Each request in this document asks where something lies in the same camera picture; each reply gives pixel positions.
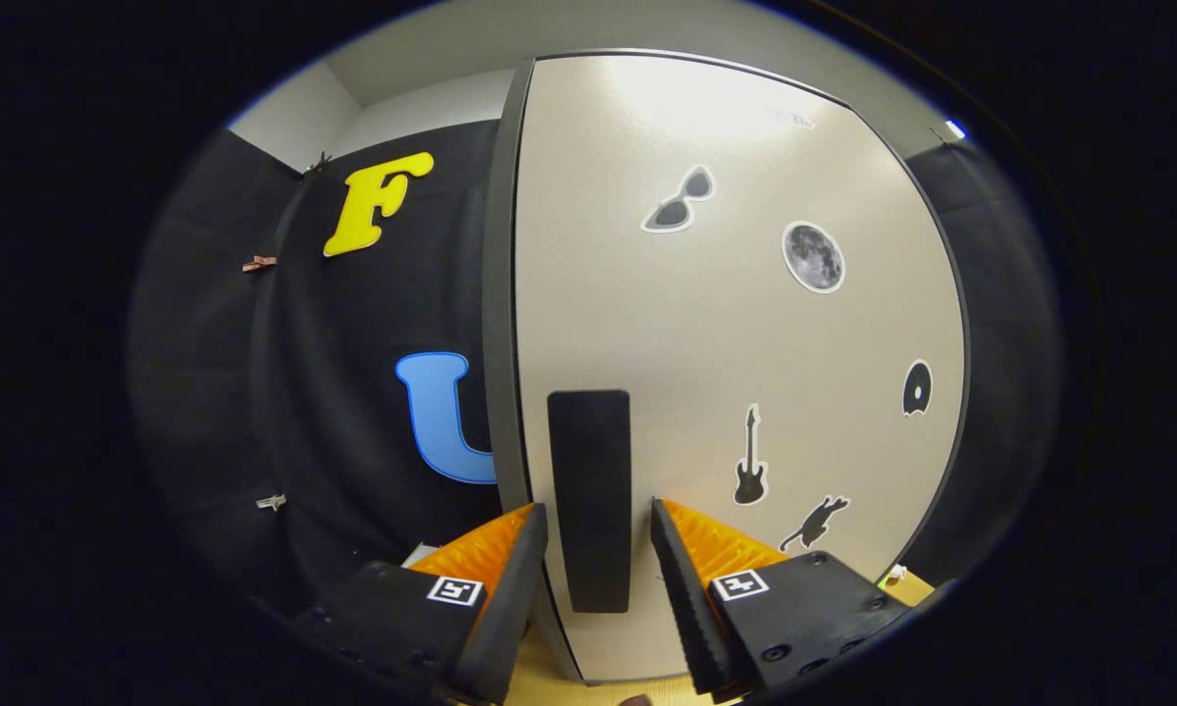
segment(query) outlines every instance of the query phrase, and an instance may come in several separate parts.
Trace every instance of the sticker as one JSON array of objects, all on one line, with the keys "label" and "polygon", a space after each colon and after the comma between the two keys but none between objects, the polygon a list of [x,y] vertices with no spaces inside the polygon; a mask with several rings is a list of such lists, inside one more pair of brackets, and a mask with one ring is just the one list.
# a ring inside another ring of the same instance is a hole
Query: sticker
[{"label": "sticker", "polygon": [[816,294],[832,294],[845,281],[845,259],[837,241],[807,220],[785,226],[780,251],[793,279]]},{"label": "sticker", "polygon": [[719,592],[719,598],[723,598],[724,602],[765,593],[769,590],[763,579],[758,578],[758,573],[754,573],[754,568],[729,573],[727,577],[719,577],[710,582],[713,582],[714,590]]},{"label": "sticker", "polygon": [[380,227],[373,224],[374,209],[381,218],[392,218],[405,202],[405,193],[410,191],[410,178],[421,178],[431,173],[432,155],[419,152],[418,155],[401,156],[400,160],[384,161],[350,174],[345,184],[350,192],[345,195],[345,205],[340,209],[337,232],[322,246],[322,255],[333,258],[352,251],[360,251],[379,242]]},{"label": "sticker", "polygon": [[478,580],[440,577],[432,586],[432,593],[427,593],[427,600],[439,600],[441,604],[454,604],[454,606],[474,606],[483,586],[485,585]]},{"label": "sticker", "polygon": [[767,462],[758,460],[758,402],[745,412],[745,458],[737,461],[737,492],[732,501],[742,508],[762,502],[767,497]]},{"label": "sticker", "polygon": [[793,124],[805,129],[814,129],[816,124],[811,118],[803,115],[803,113],[794,113],[793,111],[785,111],[784,108],[767,108],[769,113],[776,115],[786,124]]},{"label": "sticker", "polygon": [[825,495],[825,500],[820,505],[817,505],[814,509],[811,509],[807,519],[803,520],[803,526],[798,528],[798,532],[786,537],[785,541],[782,541],[777,550],[780,550],[783,553],[783,551],[790,548],[794,539],[803,542],[804,548],[811,550],[811,545],[820,539],[823,533],[827,532],[827,518],[831,518],[837,509],[847,508],[849,505],[849,497],[838,495],[833,500],[832,495]]},{"label": "sticker", "polygon": [[716,192],[716,182],[706,167],[696,166],[679,187],[678,195],[657,205],[654,213],[641,220],[641,229],[647,233],[677,233],[692,225],[692,206],[689,201],[705,201]]},{"label": "sticker", "polygon": [[471,368],[457,353],[414,353],[397,361],[397,378],[410,397],[410,425],[419,457],[432,471],[460,482],[494,484],[493,455],[467,446],[458,380]]},{"label": "sticker", "polygon": [[911,362],[903,384],[903,415],[911,417],[916,412],[929,411],[929,398],[933,397],[933,374],[929,372],[929,362]]}]

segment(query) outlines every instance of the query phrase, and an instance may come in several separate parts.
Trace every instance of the yellow letter f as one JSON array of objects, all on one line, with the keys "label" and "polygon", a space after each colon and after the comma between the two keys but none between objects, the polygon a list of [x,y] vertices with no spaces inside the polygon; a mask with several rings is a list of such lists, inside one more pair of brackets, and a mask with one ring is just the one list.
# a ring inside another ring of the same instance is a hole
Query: yellow letter f
[{"label": "yellow letter f", "polygon": [[[357,169],[345,180],[350,193],[345,197],[345,206],[340,211],[340,222],[337,232],[322,246],[327,258],[360,251],[379,242],[380,229],[373,225],[374,209],[384,218],[395,214],[405,201],[405,192],[410,188],[410,178],[431,173],[432,155],[419,152],[418,155],[401,156],[400,160],[384,161],[365,169]],[[392,179],[384,184],[384,179]]]}]

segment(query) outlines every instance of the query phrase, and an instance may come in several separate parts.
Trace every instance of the wooden clothespin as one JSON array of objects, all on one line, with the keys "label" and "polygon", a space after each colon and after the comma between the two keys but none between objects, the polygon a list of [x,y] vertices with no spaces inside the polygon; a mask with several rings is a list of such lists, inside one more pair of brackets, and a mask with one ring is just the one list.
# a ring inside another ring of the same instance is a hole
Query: wooden clothespin
[{"label": "wooden clothespin", "polygon": [[240,272],[252,273],[257,269],[273,268],[275,261],[278,260],[279,258],[262,258],[261,255],[253,255],[253,261],[245,262],[240,268]]}]

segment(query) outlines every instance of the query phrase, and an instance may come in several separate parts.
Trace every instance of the black fabric backdrop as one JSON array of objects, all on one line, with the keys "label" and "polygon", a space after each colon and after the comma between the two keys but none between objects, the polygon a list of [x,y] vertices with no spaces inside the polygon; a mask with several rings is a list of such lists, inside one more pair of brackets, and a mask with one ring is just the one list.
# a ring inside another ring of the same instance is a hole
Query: black fabric backdrop
[{"label": "black fabric backdrop", "polygon": [[[279,249],[267,331],[259,326],[257,412],[287,505],[294,562],[314,593],[366,560],[400,562],[500,514],[498,487],[435,473],[419,458],[398,359],[450,351],[463,437],[488,451],[480,349],[480,242],[497,120],[388,140],[330,161],[307,180]],[[324,258],[354,171],[431,152],[379,241]]]},{"label": "black fabric backdrop", "polygon": [[959,451],[900,561],[939,585],[986,555],[1045,465],[1063,392],[1063,344],[1046,233],[1009,175],[971,140],[922,152],[907,166],[946,232],[969,329]]},{"label": "black fabric backdrop", "polygon": [[278,492],[257,442],[250,334],[268,254],[298,174],[221,131],[167,200],[144,252],[127,334],[126,380],[140,441],[174,526],[214,571],[271,606],[305,602],[282,518],[258,509]]},{"label": "black fabric backdrop", "polygon": [[[366,560],[400,562],[500,513],[496,486],[419,458],[394,374],[408,353],[466,357],[463,434],[488,451],[478,262],[497,129],[408,135],[305,179],[222,132],[149,238],[127,341],[141,442],[189,545],[279,612]],[[347,175],[423,151],[435,166],[381,219],[379,242],[324,258]],[[240,272],[254,254],[278,267]],[[278,513],[257,507],[275,493]]]}]

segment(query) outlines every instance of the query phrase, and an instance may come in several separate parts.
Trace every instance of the clothespin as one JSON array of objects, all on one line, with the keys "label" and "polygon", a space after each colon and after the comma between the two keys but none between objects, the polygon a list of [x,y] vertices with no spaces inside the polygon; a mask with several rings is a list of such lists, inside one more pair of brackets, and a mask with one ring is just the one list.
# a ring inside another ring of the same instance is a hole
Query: clothespin
[{"label": "clothespin", "polygon": [[262,258],[261,255],[253,255],[253,261],[245,262],[239,269],[240,272],[252,273],[257,269],[273,268],[275,261],[278,260],[279,258]]},{"label": "clothespin", "polygon": [[275,513],[279,513],[280,505],[284,505],[286,502],[287,502],[287,495],[272,495],[272,497],[267,497],[267,499],[265,499],[265,500],[258,500],[257,501],[257,507],[259,509],[271,508],[271,509],[274,509]]}]

